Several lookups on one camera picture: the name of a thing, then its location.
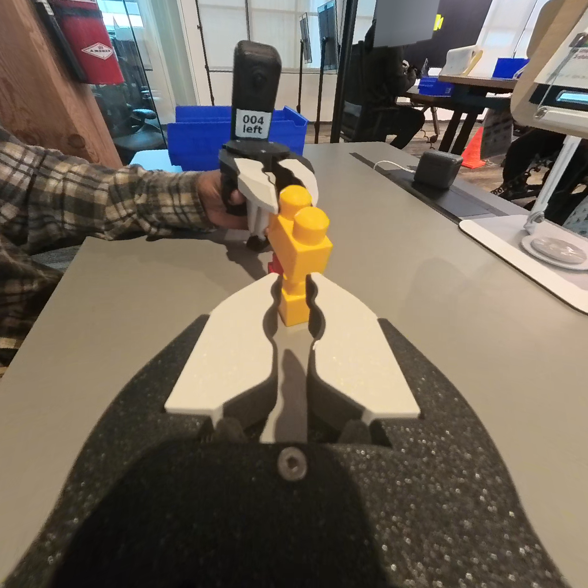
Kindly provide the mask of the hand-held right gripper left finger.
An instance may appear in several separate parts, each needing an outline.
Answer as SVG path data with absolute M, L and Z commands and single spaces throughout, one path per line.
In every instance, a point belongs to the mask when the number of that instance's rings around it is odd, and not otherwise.
M 280 275 L 270 273 L 220 303 L 165 402 L 167 413 L 265 423 L 277 402 Z

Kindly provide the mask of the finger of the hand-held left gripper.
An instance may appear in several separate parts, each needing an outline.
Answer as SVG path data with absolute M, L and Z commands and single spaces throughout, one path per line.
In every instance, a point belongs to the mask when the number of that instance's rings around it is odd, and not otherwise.
M 306 158 L 284 158 L 275 163 L 277 193 L 292 185 L 305 187 L 311 195 L 312 206 L 318 206 L 318 183 L 313 166 Z
M 248 215 L 264 210 L 277 215 L 279 211 L 275 184 L 263 170 L 262 162 L 248 158 L 236 158 L 238 189 L 246 199 Z

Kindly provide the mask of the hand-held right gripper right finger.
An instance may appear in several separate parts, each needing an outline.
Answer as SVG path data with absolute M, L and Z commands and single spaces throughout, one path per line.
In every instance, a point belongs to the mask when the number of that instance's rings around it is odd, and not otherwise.
M 369 427 L 420 418 L 377 315 L 320 273 L 307 275 L 306 294 L 313 337 L 306 378 L 309 415 L 338 432 L 350 420 Z

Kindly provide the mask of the yellow two-stud mega block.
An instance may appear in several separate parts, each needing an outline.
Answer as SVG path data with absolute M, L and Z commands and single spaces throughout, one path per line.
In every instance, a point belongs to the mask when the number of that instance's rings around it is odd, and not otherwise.
M 329 225 L 329 217 L 313 206 L 305 187 L 290 185 L 280 192 L 279 213 L 270 220 L 268 238 L 283 270 L 285 294 L 305 296 L 306 276 L 325 271 L 333 249 Z

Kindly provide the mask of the blue plastic bin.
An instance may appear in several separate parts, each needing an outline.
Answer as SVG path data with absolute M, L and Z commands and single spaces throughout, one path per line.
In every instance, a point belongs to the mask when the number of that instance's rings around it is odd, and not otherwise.
M 308 120 L 290 107 L 268 112 L 237 109 L 232 121 L 230 106 L 176 107 L 176 121 L 168 124 L 168 154 L 183 171 L 213 171 L 218 155 L 237 126 L 237 139 L 267 139 L 303 154 Z

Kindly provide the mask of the yellow single-stud mega block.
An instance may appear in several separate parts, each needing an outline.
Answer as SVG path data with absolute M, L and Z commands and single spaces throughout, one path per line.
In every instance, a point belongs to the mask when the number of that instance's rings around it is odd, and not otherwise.
M 278 313 L 285 327 L 293 327 L 307 323 L 309 307 L 306 302 L 306 282 L 294 281 L 282 275 L 281 298 Z

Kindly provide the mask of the person's left forearm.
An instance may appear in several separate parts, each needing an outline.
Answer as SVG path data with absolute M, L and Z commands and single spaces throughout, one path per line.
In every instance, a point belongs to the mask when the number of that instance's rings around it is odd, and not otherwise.
M 196 172 L 106 168 L 26 145 L 1 128 L 1 253 L 35 254 L 87 236 L 209 231 L 199 179 Z

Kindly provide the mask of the person's left hand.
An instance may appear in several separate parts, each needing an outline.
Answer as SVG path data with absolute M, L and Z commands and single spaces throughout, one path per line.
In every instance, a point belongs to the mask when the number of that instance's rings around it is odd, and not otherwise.
M 222 200 L 222 174 L 220 170 L 202 172 L 196 181 L 198 198 L 207 219 L 218 229 L 245 231 L 247 217 L 230 214 Z

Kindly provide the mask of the black power adapter cube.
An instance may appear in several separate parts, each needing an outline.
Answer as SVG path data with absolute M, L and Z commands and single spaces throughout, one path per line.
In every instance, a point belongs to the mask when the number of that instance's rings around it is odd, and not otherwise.
M 453 185 L 462 162 L 461 155 L 429 150 L 419 159 L 414 181 L 437 190 L 447 190 Z

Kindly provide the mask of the orange traffic cone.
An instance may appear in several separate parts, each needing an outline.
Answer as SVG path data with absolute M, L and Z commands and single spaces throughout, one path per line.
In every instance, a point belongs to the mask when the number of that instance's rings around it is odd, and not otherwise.
M 483 127 L 481 126 L 475 132 L 474 136 L 466 145 L 466 148 L 462 153 L 462 167 L 467 169 L 478 169 L 486 165 L 486 161 L 481 158 L 482 138 Z

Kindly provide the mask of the red fire extinguisher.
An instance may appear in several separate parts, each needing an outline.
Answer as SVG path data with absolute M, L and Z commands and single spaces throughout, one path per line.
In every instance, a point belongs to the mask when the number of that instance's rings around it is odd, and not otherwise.
M 97 1 L 49 1 L 77 79 L 121 85 L 124 77 Z

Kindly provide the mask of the white document stand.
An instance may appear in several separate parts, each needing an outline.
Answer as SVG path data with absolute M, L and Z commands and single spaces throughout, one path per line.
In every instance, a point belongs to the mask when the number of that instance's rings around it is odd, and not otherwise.
M 587 314 L 587 259 L 564 261 L 562 255 L 577 249 L 587 256 L 587 238 L 545 220 L 557 184 L 582 139 L 587 139 L 587 90 L 535 83 L 535 78 L 587 12 L 587 1 L 564 1 L 541 44 L 518 80 L 511 113 L 522 125 L 565 136 L 539 197 L 526 217 L 467 219 L 459 229 L 520 273 Z

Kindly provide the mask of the wooden desk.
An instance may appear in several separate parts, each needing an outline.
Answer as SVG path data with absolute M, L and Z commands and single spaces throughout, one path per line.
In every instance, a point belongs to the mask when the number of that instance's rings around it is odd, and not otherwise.
M 517 81 L 448 75 L 442 75 L 440 80 L 453 85 L 451 96 L 421 95 L 416 88 L 410 88 L 406 97 L 419 106 L 452 111 L 452 117 L 437 150 L 461 155 L 468 144 L 474 123 L 485 110 L 510 110 L 511 95 Z

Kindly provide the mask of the dark monitor screen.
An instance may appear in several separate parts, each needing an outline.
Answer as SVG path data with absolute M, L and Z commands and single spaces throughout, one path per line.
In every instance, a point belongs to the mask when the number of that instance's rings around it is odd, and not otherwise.
M 431 67 L 443 67 L 451 49 L 476 44 L 491 4 L 492 1 L 440 1 L 443 21 L 431 39 Z

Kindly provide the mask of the black office chair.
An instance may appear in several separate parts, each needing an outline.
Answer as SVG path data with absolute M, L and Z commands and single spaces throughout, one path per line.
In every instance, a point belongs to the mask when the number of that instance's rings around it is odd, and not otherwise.
M 565 136 L 555 132 L 532 129 L 514 140 L 509 147 L 503 165 L 502 184 L 493 194 L 514 201 L 528 197 L 532 191 L 527 187 L 530 170 L 540 163 L 554 162 L 559 155 Z M 563 225 L 582 198 L 587 195 L 573 194 L 576 187 L 587 179 L 587 140 L 582 139 L 545 210 L 548 221 Z

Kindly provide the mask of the wooden pillar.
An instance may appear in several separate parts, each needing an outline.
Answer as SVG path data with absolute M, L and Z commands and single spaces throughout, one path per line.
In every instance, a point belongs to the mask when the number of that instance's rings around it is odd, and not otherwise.
M 70 77 L 31 1 L 1 1 L 1 126 L 28 145 L 122 166 L 90 87 Z

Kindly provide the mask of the small printed card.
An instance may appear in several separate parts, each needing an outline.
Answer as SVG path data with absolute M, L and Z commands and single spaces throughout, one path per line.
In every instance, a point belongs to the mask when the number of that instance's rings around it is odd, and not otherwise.
M 576 206 L 562 227 L 587 238 L 587 196 Z

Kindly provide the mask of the printed instruction sheet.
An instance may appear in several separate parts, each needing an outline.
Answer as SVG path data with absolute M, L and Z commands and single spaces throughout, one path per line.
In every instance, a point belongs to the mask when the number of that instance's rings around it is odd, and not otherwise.
M 587 12 L 534 81 L 543 85 L 587 89 Z

